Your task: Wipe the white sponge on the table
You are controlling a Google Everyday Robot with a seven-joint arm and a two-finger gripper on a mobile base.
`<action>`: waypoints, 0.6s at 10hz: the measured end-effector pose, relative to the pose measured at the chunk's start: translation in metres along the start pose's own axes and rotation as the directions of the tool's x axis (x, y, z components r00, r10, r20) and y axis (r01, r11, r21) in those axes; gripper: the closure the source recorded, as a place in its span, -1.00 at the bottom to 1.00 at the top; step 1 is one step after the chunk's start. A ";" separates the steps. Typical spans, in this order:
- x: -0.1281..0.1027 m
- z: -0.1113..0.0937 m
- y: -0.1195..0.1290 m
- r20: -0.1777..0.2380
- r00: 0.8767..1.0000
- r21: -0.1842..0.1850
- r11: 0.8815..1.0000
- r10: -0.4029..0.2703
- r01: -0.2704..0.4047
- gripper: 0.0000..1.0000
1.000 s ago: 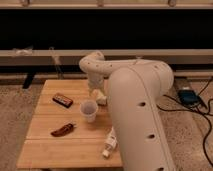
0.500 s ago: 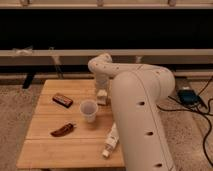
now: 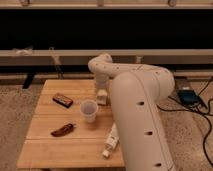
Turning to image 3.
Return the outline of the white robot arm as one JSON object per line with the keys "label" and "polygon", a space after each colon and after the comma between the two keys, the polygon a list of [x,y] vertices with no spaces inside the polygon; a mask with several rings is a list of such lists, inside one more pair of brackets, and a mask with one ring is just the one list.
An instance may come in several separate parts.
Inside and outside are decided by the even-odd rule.
{"label": "white robot arm", "polygon": [[110,90],[110,102],[126,171],[176,171],[157,102],[175,87],[166,68],[115,63],[108,54],[88,62],[95,86]]}

